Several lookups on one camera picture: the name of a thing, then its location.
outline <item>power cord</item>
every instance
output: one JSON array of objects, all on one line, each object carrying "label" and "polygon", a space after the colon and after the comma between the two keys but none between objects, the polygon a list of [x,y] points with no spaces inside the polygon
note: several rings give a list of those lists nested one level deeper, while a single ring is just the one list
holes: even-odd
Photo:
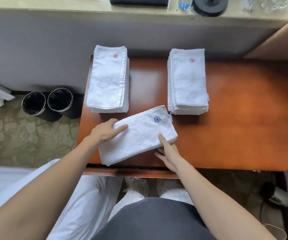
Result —
[{"label": "power cord", "polygon": [[261,223],[266,229],[267,229],[266,226],[271,226],[271,227],[274,227],[274,228],[277,228],[277,229],[283,231],[283,232],[285,233],[285,238],[283,238],[282,240],[286,240],[286,239],[287,239],[287,233],[285,232],[284,229],[281,229],[281,228],[279,228],[279,227],[277,227],[277,226],[274,226],[274,225],[271,225],[271,224],[269,224],[269,223],[263,223],[263,222],[262,222],[262,211],[263,211],[263,207],[264,207],[264,202],[262,201],[261,206],[259,207],[259,221],[260,221],[260,223]]}]

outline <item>hand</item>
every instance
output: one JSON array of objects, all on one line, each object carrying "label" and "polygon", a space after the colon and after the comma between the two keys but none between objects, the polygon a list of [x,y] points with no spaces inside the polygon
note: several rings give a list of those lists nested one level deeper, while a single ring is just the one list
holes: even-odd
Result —
[{"label": "hand", "polygon": [[155,152],[155,155],[165,163],[168,169],[178,173],[178,168],[182,165],[183,162],[186,162],[186,160],[181,157],[176,145],[169,144],[162,134],[158,135],[158,139],[164,146],[164,149],[158,148],[158,151],[162,154]]},{"label": "hand", "polygon": [[112,129],[112,125],[117,121],[118,119],[110,119],[109,121],[97,125],[89,136],[98,139],[99,143],[113,139],[128,128],[128,125],[122,125],[117,129]]}]

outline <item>trash can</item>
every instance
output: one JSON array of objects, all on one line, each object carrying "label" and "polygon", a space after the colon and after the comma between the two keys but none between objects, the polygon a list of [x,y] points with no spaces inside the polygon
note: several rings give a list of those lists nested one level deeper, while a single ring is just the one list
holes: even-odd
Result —
[{"label": "trash can", "polygon": [[51,92],[47,104],[52,110],[70,119],[77,119],[82,115],[83,100],[66,88],[58,88]]},{"label": "trash can", "polygon": [[58,121],[62,117],[62,114],[49,108],[46,97],[47,93],[30,92],[22,100],[23,111],[26,114],[49,122]]}]

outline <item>brown wooden desk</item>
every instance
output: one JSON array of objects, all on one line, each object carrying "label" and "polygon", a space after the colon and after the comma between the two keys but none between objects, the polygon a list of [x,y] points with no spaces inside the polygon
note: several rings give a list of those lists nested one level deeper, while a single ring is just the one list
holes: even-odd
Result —
[{"label": "brown wooden desk", "polygon": [[[288,62],[207,62],[206,84],[209,112],[173,115],[182,157],[196,168],[288,171]],[[94,114],[84,104],[78,144],[110,118],[167,107],[166,59],[130,59],[129,98],[127,114]],[[88,166],[87,174],[176,177],[154,151],[111,167],[97,151]]]}]

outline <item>folded towel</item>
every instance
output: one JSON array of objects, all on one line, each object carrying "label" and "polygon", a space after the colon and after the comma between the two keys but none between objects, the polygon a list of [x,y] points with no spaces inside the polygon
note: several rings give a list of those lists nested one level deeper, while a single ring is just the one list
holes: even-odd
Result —
[{"label": "folded towel", "polygon": [[207,112],[204,49],[172,49],[167,67],[169,111],[177,115]]},{"label": "folded towel", "polygon": [[159,133],[169,142],[175,141],[178,136],[164,105],[120,120],[113,125],[113,128],[124,124],[129,126],[126,131],[98,147],[102,164],[109,166],[160,147]]},{"label": "folded towel", "polygon": [[127,49],[97,45],[94,50],[86,106],[94,113],[128,111]]}]

